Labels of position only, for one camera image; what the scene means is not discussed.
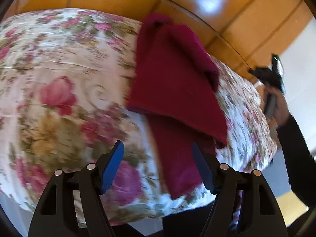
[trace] floral bedspread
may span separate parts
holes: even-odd
[[[157,218],[214,200],[203,186],[171,200],[146,118],[124,108],[141,23],[99,11],[28,12],[0,24],[0,190],[34,211],[56,169],[76,171],[124,142],[123,161],[101,197],[111,224]],[[263,170],[276,145],[252,84],[213,58],[228,121],[221,162]],[[80,195],[78,221],[84,224]]]

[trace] sleeve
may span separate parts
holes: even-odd
[[[307,206],[315,206],[316,164],[294,117],[290,116],[277,132],[292,191]]]

